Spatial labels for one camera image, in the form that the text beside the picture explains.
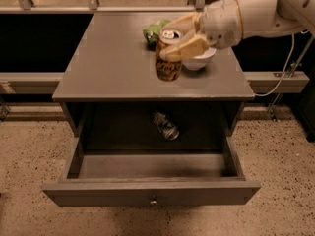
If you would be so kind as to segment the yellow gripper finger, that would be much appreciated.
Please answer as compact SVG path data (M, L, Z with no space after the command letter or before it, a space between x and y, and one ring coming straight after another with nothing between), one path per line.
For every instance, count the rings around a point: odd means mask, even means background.
M164 48L159 57L167 62L181 62L202 55L210 47L207 39L195 34L189 39L181 39L178 43Z
M180 36L187 36L189 34L203 34L201 32L201 19L202 14L198 12L190 13L182 16L168 24L166 24L161 30L159 35L171 37L176 32L180 33Z

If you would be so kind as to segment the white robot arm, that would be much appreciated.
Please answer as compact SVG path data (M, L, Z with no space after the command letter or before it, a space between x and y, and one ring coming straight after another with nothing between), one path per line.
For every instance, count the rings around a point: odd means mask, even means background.
M315 34L315 0L218 0L164 28L179 31L181 38L163 49L160 58L179 62L209 47L225 49L254 36L273 38L302 30Z

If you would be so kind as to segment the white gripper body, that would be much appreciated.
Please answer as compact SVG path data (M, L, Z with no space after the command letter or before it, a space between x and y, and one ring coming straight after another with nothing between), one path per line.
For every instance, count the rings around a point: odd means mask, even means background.
M218 0L207 5L200 16L200 32L216 49L236 46L243 36L237 0Z

